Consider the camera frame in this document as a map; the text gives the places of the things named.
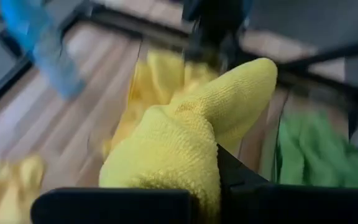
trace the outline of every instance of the tiled floor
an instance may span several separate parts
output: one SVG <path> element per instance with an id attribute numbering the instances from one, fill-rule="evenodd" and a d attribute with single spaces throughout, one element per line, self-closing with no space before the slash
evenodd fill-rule
<path id="1" fill-rule="evenodd" d="M 120 0 L 107 4 L 182 27 L 180 6 L 176 4 L 158 0 Z M 269 33 L 254 32 L 247 38 L 244 45 L 277 59 L 314 52 L 310 46 Z M 90 133 L 95 130 L 108 132 L 119 121 L 140 47 L 136 40 L 89 24 L 72 28 L 66 41 L 88 83 L 76 100 L 63 101 L 36 68 L 0 100 L 0 159 L 14 160 L 30 153 L 41 154 L 48 165 L 44 190 L 97 185 L 102 161 L 95 153 L 97 149 Z M 143 43 L 140 55 L 146 49 L 147 44 Z M 337 77 L 341 79 L 340 63 L 336 68 Z M 259 168 L 265 132 L 277 122 L 285 103 L 286 107 L 316 108 L 315 102 L 277 89 L 269 107 L 242 143 L 239 158 L 253 170 Z M 347 129 L 346 119 L 340 111 L 334 108 L 329 111 L 336 126 Z"/>

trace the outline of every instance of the green microfiber cloth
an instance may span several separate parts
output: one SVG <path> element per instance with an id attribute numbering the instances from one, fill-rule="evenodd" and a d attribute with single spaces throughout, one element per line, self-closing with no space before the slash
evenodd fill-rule
<path id="1" fill-rule="evenodd" d="M 283 118 L 278 145 L 281 184 L 358 187 L 358 151 L 333 130 L 324 114 Z"/>

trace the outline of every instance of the cloth fold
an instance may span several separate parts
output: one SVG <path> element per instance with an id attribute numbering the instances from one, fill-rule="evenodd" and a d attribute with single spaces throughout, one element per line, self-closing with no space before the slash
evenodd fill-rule
<path id="1" fill-rule="evenodd" d="M 358 188 L 358 150 L 322 113 L 291 114 L 278 134 L 281 184 Z"/>
<path id="2" fill-rule="evenodd" d="M 217 142 L 232 148 L 257 120 L 275 88 L 269 59 L 216 78 L 206 65 L 151 52 L 139 62 L 117 131 L 104 147 L 101 187 L 187 189 L 200 222 L 219 218 Z"/>
<path id="3" fill-rule="evenodd" d="M 0 162 L 0 223 L 31 223 L 30 208 L 39 196 L 44 169 L 39 156 Z"/>

